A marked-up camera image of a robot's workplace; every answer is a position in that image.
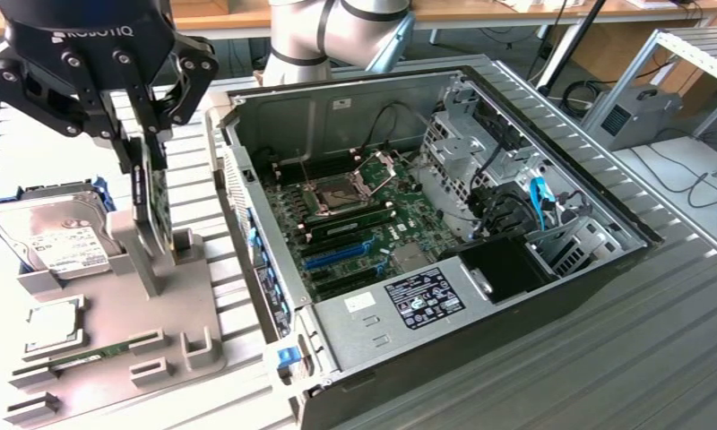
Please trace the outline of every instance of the blue pcie slot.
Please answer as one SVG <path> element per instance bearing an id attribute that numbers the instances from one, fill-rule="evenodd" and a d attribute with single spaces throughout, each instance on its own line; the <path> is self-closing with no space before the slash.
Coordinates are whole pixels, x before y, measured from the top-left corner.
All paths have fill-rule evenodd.
<path id="1" fill-rule="evenodd" d="M 372 237 L 369 240 L 364 241 L 360 245 L 349 246 L 346 248 L 337 250 L 332 254 L 326 254 L 326 255 L 321 255 L 320 257 L 310 258 L 309 260 L 305 261 L 306 271 L 310 271 L 324 266 L 329 266 L 330 264 L 334 264 L 336 262 L 341 262 L 342 260 L 346 260 L 349 258 L 366 255 L 373 242 L 374 242 L 374 238 Z"/>

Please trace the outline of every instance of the warning label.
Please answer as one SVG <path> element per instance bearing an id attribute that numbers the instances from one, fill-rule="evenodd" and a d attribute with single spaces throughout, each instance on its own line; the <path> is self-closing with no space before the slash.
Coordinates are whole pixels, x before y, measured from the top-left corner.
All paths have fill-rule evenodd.
<path id="1" fill-rule="evenodd" d="M 385 285 L 401 319 L 413 330 L 465 309 L 440 269 Z"/>
<path id="2" fill-rule="evenodd" d="M 53 230 L 30 237 L 29 245 L 54 273 L 77 271 L 109 261 L 92 227 Z"/>

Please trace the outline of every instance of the motherboard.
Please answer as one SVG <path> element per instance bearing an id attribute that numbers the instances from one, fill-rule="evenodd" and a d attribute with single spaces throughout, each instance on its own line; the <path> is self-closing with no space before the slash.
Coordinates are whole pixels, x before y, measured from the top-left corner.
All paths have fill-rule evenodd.
<path id="1" fill-rule="evenodd" d="M 265 186 L 317 301 L 426 266 L 458 244 L 422 193 L 412 161 L 392 155 L 376 151 L 354 170 Z"/>

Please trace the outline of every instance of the power supply label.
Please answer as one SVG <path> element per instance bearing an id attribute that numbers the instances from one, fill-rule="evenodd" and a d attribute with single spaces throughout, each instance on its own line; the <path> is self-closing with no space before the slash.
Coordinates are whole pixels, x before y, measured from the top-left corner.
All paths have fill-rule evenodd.
<path id="1" fill-rule="evenodd" d="M 385 291 L 406 327 L 413 330 L 465 309 L 438 268 L 385 285 Z"/>

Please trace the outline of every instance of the robotiq logo text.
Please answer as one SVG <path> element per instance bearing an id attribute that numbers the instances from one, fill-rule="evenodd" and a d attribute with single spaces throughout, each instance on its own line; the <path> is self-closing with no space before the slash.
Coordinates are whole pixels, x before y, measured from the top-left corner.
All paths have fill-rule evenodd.
<path id="1" fill-rule="evenodd" d="M 50 41 L 52 43 L 62 43 L 65 38 L 106 38 L 110 36 L 126 36 L 132 38 L 134 36 L 133 27 L 129 25 L 122 25 L 116 29 L 90 31 L 86 33 L 64 33 L 61 31 L 54 31 L 52 33 Z"/>

